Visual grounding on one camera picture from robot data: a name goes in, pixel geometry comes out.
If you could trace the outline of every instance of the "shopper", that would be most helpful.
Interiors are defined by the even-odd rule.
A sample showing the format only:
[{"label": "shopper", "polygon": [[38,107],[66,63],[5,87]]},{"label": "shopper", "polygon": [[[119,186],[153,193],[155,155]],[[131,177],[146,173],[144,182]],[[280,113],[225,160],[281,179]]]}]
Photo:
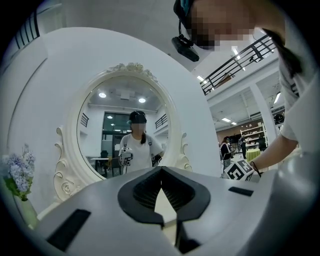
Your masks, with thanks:
[{"label": "shopper", "polygon": [[[251,163],[255,169],[282,161],[296,148],[297,137],[304,142],[302,150],[320,150],[319,145],[312,145],[310,149],[310,143],[305,142],[310,139],[305,136],[304,122],[296,122],[305,119],[307,110],[319,110],[315,97],[319,94],[320,72],[303,37],[284,13],[269,0],[176,0],[174,12],[191,40],[204,49],[214,48],[221,40],[238,40],[252,34],[254,28],[261,28],[272,37],[279,55],[279,77],[287,114],[281,134]],[[290,108],[299,97],[299,107],[304,107],[304,114],[295,112],[289,117]]]},{"label": "shopper", "polygon": [[241,137],[241,139],[240,139],[240,147],[241,147],[241,149],[242,149],[242,155],[243,155],[243,159],[247,159],[247,157],[246,157],[246,152],[247,152],[247,147],[246,147],[246,139],[245,139],[245,137]]},{"label": "shopper", "polygon": [[120,149],[130,148],[133,159],[130,161],[130,166],[124,166],[124,174],[150,168],[152,167],[152,157],[157,155],[163,157],[164,155],[159,143],[145,133],[147,118],[143,111],[132,112],[127,123],[130,124],[131,134],[122,138]]},{"label": "shopper", "polygon": [[221,155],[223,159],[223,169],[225,170],[230,164],[231,164],[231,150],[228,146],[228,143],[230,142],[228,137],[224,137],[223,141],[221,142]]}]

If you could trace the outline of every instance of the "ceiling light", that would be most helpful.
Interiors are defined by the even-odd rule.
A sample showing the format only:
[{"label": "ceiling light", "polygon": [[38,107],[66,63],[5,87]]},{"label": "ceiling light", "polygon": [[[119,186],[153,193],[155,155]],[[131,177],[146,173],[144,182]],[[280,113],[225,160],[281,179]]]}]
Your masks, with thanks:
[{"label": "ceiling light", "polygon": [[228,118],[222,118],[221,120],[225,121],[225,122],[231,122]]},{"label": "ceiling light", "polygon": [[201,82],[204,80],[200,75],[198,75],[196,78],[198,78]]},{"label": "ceiling light", "polygon": [[273,103],[273,104],[276,104],[276,103],[277,103],[277,101],[279,100],[280,94],[281,94],[281,92],[278,92],[278,94],[277,94],[276,97],[275,97],[275,100],[274,100],[274,103]]},{"label": "ceiling light", "polygon": [[238,55],[238,51],[237,51],[237,49],[236,49],[235,47],[232,47],[232,51],[234,52],[235,55]]}]

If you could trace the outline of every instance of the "table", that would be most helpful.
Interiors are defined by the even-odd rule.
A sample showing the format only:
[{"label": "table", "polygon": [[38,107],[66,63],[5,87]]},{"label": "table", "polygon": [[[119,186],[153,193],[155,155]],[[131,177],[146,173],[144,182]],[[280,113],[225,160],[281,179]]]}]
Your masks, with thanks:
[{"label": "table", "polygon": [[94,157],[94,158],[91,158],[91,160],[95,160],[94,169],[95,169],[96,171],[98,171],[98,161],[108,161],[109,158]]},{"label": "table", "polygon": [[250,162],[260,154],[261,154],[260,149],[249,149],[246,151],[246,154],[245,154],[246,161],[250,164]]}]

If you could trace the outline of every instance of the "ornate mirror frame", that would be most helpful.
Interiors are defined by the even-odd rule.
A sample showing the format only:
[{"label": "ornate mirror frame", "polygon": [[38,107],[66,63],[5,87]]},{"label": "ornate mirror frame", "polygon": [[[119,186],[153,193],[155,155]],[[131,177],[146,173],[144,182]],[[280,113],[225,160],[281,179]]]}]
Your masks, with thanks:
[{"label": "ornate mirror frame", "polygon": [[184,149],[188,145],[186,142],[187,134],[181,129],[176,106],[168,91],[158,82],[150,70],[144,69],[143,65],[132,62],[128,65],[120,63],[97,74],[76,93],[69,108],[65,125],[57,128],[60,142],[55,146],[60,149],[61,155],[56,164],[53,182],[57,196],[61,201],[67,200],[82,188],[105,179],[88,164],[88,161],[81,154],[78,143],[80,137],[78,124],[85,104],[90,99],[90,94],[94,93],[102,82],[122,76],[135,77],[148,83],[161,103],[166,106],[168,144],[161,165],[192,171],[189,160],[184,153]]}]

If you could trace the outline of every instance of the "mirror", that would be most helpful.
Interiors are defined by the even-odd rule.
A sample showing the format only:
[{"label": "mirror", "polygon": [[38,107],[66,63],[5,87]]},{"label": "mirror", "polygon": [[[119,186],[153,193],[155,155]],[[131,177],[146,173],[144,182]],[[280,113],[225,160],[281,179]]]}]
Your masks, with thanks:
[{"label": "mirror", "polygon": [[[166,113],[163,100],[144,80],[117,76],[100,83],[78,119],[83,159],[107,179],[157,166],[168,142]],[[124,148],[132,159],[125,160]]]}]

